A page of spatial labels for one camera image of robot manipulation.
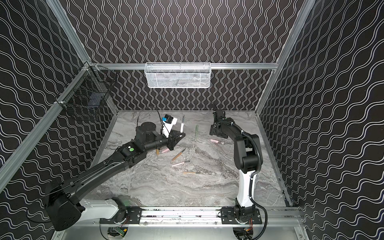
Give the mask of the green pen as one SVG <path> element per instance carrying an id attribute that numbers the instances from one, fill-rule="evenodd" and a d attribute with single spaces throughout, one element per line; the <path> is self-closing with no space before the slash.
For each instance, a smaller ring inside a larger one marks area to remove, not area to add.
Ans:
<path id="1" fill-rule="evenodd" d="M 199 125 L 196 125 L 196 129 L 195 129 L 195 142 L 198 140 L 198 135 L 199 135 Z"/>

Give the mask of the white pink pen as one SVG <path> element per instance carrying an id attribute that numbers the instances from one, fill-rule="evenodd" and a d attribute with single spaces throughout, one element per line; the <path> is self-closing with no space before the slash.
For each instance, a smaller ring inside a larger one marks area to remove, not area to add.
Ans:
<path id="1" fill-rule="evenodd" d="M 183 133 L 184 132 L 184 125 L 185 125 L 185 115 L 183 115 L 182 117 L 182 123 L 181 123 L 181 128 L 180 128 L 180 132 Z"/>

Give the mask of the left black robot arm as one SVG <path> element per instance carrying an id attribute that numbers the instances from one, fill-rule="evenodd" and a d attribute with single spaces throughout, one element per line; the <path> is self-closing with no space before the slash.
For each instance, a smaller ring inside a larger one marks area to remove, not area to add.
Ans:
<path id="1" fill-rule="evenodd" d="M 134 139 L 118 147 L 101 163 L 64 182 L 48 183 L 43 206 L 54 229 L 66 230 L 86 215 L 88 208 L 81 205 L 81 200 L 93 189 L 144 160 L 149 151 L 162 147 L 172 151 L 185 136 L 177 130 L 170 130 L 167 136 L 159 134 L 154 123 L 145 122 L 136 127 Z"/>

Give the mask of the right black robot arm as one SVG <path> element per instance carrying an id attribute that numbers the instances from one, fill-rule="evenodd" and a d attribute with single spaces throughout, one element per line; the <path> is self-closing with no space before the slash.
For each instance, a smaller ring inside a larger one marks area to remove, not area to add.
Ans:
<path id="1" fill-rule="evenodd" d="M 234 211 L 236 219 L 245 222 L 258 215 L 254 191 L 255 178 L 263 164 L 260 138 L 244 131 L 232 118 L 226 117 L 226 112 L 223 110 L 213 111 L 213 117 L 214 123 L 211 125 L 210 135 L 230 138 L 234 142 L 233 158 L 240 179 Z"/>

